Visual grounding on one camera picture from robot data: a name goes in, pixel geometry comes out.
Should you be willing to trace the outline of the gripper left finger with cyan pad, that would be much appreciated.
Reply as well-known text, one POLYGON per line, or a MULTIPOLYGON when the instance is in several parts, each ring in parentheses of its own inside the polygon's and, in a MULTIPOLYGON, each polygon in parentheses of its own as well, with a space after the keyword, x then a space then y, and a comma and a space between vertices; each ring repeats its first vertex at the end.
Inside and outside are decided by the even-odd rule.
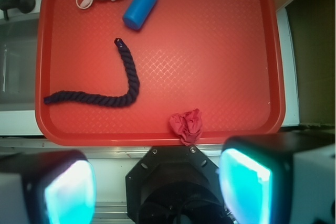
POLYGON ((1 156, 1 223, 91 223, 96 194, 81 151, 1 156))

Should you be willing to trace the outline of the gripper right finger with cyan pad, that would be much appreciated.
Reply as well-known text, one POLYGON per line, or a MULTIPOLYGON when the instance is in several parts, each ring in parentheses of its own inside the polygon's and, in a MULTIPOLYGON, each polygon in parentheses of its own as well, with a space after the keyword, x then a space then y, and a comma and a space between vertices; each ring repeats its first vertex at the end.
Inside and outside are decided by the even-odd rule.
POLYGON ((218 176, 238 223, 335 223, 334 134, 230 137, 218 176))

